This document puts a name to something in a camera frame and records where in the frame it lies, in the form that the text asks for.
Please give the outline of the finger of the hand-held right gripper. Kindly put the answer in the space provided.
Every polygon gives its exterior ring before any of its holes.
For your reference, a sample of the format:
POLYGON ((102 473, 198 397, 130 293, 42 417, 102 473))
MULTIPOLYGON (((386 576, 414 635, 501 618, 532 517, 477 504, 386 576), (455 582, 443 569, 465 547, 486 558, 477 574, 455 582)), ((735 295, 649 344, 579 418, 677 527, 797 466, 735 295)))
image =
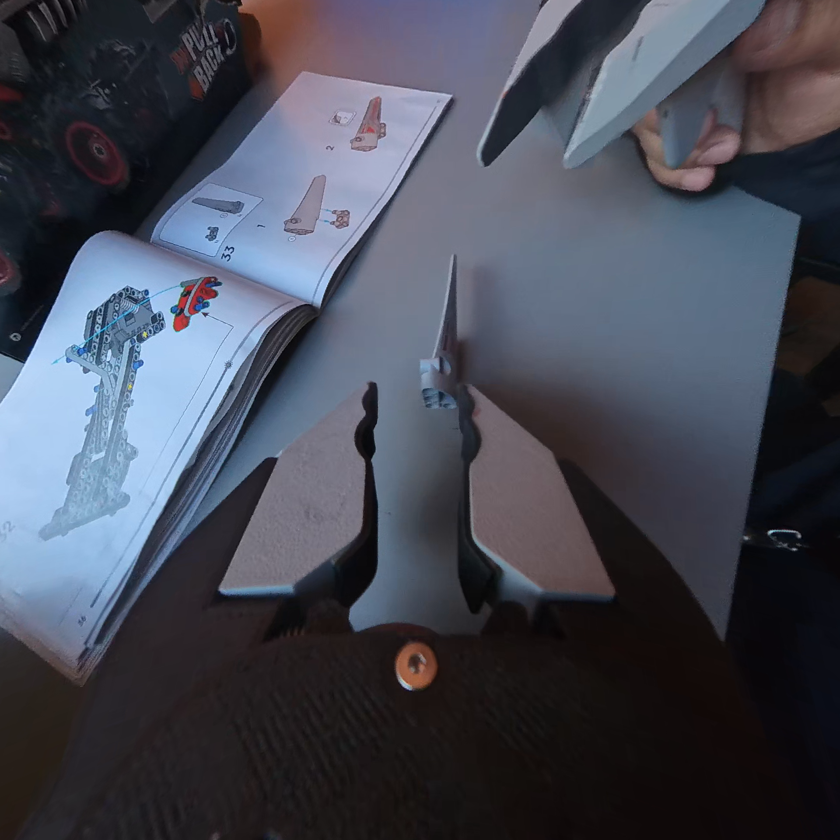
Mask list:
POLYGON ((564 166, 575 168, 590 160, 706 65, 734 65, 740 71, 732 60, 732 43, 764 5, 647 3, 629 34, 604 59, 571 150, 563 155, 564 166))
POLYGON ((542 112, 563 151, 609 52, 629 34, 645 1, 542 2, 478 144, 491 165, 542 112))

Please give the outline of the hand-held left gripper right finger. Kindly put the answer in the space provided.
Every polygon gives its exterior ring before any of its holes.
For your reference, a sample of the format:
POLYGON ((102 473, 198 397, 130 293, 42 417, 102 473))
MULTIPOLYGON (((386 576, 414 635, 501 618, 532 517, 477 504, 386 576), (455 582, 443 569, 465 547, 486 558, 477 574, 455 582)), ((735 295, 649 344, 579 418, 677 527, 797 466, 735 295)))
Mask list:
POLYGON ((474 386, 458 399, 458 580, 468 609, 609 603, 615 587, 553 453, 474 386))

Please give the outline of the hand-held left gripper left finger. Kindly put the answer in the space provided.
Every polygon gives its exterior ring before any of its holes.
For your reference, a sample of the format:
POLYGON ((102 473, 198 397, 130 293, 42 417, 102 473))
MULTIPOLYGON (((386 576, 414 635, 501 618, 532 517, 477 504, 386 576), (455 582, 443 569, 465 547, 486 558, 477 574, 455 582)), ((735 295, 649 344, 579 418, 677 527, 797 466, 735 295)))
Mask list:
POLYGON ((218 587, 351 607, 375 577, 372 459, 378 391, 367 382, 283 448, 218 587))

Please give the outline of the grey pointed lego piece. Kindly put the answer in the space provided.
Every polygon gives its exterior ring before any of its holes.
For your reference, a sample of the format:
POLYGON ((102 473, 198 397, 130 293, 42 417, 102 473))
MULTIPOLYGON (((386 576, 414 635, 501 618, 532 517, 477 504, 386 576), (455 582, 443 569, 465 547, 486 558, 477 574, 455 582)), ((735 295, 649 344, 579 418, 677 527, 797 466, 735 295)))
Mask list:
POLYGON ((434 349, 429 358, 419 361, 421 396, 426 409, 455 409, 463 381, 463 349, 458 331, 457 256, 452 255, 448 268, 444 309, 434 349))

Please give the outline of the open lego instruction booklet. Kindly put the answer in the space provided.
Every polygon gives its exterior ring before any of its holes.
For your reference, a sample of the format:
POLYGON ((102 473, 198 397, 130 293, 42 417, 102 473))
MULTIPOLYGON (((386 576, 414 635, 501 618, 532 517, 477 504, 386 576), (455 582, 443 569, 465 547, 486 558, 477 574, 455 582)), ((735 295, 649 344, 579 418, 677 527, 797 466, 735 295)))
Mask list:
POLYGON ((302 72, 149 242, 95 234, 1 405, 1 613, 83 686, 454 97, 302 72))

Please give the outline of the black lego set box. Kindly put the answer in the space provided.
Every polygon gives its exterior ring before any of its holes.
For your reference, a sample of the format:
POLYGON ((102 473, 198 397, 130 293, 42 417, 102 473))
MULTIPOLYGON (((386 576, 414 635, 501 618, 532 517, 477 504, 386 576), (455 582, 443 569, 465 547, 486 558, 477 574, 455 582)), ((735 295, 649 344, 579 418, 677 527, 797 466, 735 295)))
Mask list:
POLYGON ((250 88, 241 2, 1 7, 1 349, 25 361, 86 240, 133 233, 250 88))

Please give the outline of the person's right hand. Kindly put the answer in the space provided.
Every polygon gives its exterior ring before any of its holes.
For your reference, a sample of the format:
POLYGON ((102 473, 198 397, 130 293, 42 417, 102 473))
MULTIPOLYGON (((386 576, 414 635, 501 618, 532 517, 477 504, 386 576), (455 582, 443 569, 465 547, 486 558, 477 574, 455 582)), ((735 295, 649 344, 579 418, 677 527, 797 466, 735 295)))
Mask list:
POLYGON ((766 2, 732 46, 748 95, 742 129, 710 112, 684 164, 665 162, 658 115, 648 112, 632 129, 654 180, 687 193, 708 189, 717 169, 739 156, 798 149, 838 131, 839 2, 766 2))

